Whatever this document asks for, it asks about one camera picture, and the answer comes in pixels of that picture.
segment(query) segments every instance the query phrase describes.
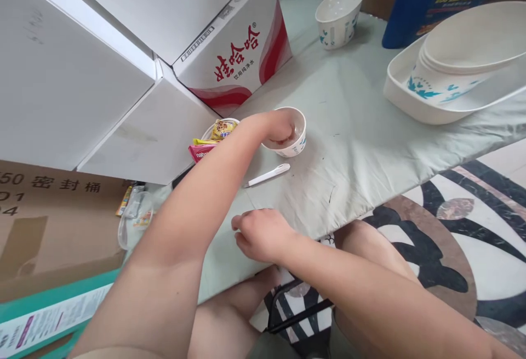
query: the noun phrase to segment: yellow snack bag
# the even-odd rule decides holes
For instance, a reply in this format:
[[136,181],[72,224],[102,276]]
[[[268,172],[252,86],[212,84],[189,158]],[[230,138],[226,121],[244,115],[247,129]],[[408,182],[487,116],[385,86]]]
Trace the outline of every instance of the yellow snack bag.
[[211,140],[222,140],[227,137],[237,126],[236,122],[224,122],[219,119],[215,121],[212,129]]
[[219,140],[200,140],[200,139],[193,140],[194,145],[217,144],[218,142]]

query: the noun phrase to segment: barcode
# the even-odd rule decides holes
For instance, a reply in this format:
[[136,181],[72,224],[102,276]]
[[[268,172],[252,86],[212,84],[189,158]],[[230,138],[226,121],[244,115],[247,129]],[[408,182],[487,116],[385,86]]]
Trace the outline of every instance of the barcode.
[[212,32],[214,31],[214,27],[211,26],[208,29],[205,30],[203,34],[192,44],[181,56],[181,62],[184,62],[186,58],[188,58],[192,52],[194,52],[199,44],[201,44]]
[[231,13],[232,11],[234,11],[234,7],[227,4],[225,9],[221,11],[218,17],[220,17],[221,19],[225,19],[229,15],[229,13]]

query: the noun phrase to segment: tablecloth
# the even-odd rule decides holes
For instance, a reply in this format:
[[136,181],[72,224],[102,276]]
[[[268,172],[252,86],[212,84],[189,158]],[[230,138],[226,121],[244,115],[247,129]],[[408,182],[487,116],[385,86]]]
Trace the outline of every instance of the tablecloth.
[[445,126],[413,120],[383,96],[387,65],[399,52],[381,46],[386,22],[360,13],[350,43],[326,51],[315,21],[321,1],[281,0],[294,57],[233,114],[296,107],[307,120],[306,147],[287,160],[257,151],[246,181],[283,162],[290,171],[239,190],[206,254],[199,302],[266,266],[237,248],[234,215],[276,208],[294,229],[319,238],[438,172],[526,137],[526,94]]

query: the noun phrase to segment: hand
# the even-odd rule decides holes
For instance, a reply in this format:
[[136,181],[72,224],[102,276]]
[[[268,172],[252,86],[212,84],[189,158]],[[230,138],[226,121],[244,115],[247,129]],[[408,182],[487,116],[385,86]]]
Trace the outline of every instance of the hand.
[[298,236],[279,211],[268,208],[234,216],[232,229],[239,230],[236,243],[247,257],[276,264]]
[[294,138],[294,120],[291,111],[277,110],[266,113],[269,120],[268,138],[278,144]]

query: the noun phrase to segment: white pen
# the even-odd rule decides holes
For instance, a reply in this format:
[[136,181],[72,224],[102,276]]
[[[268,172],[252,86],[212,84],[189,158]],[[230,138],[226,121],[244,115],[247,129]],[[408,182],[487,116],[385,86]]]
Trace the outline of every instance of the white pen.
[[244,187],[251,187],[251,186],[254,186],[256,184],[259,184],[260,182],[266,181],[267,179],[275,177],[276,175],[283,174],[284,172],[288,171],[289,168],[290,168],[290,165],[288,163],[280,164],[274,170],[269,171],[268,173],[265,173],[263,175],[260,175],[257,178],[254,178],[253,180],[248,181],[248,183],[245,184]]

